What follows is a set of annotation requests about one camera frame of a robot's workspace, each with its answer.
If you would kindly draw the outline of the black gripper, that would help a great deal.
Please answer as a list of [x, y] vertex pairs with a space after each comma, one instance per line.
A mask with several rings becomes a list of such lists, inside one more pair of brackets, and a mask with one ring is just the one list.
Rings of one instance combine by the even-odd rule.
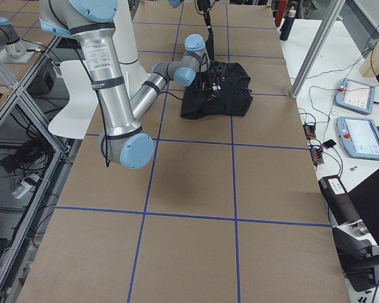
[[206, 71], [197, 73], [195, 88], [203, 93], [218, 93], [221, 90], [220, 82], [226, 70], [226, 63], [212, 61], [207, 64]]
[[210, 0], [196, 0], [195, 9], [199, 15], [203, 16], [205, 25], [211, 27], [210, 10], [213, 8], [215, 1]]

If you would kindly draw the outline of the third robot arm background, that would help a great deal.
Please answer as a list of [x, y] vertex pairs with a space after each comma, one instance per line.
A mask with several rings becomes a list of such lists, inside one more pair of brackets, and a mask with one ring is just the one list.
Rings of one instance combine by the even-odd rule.
[[0, 60], [4, 63], [26, 64], [33, 52], [28, 51], [28, 44], [21, 40], [11, 22], [0, 17]]

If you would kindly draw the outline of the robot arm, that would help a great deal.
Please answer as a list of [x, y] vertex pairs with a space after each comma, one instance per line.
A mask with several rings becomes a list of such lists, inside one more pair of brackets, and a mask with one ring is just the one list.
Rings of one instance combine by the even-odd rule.
[[154, 144], [140, 119], [166, 85], [190, 86], [209, 73], [214, 36], [189, 35], [178, 61], [156, 64], [146, 73], [138, 61], [127, 1], [41, 1], [43, 31], [76, 40], [78, 57], [97, 96], [104, 131], [99, 146], [106, 162], [140, 169], [152, 159]]
[[[178, 8], [180, 5], [184, 3], [184, 0], [168, 0], [168, 3], [172, 8]], [[196, 0], [195, 1], [195, 9], [199, 15], [203, 16], [205, 25], [207, 28], [211, 28], [211, 18], [210, 18], [210, 10], [213, 8], [215, 1], [210, 0]]]

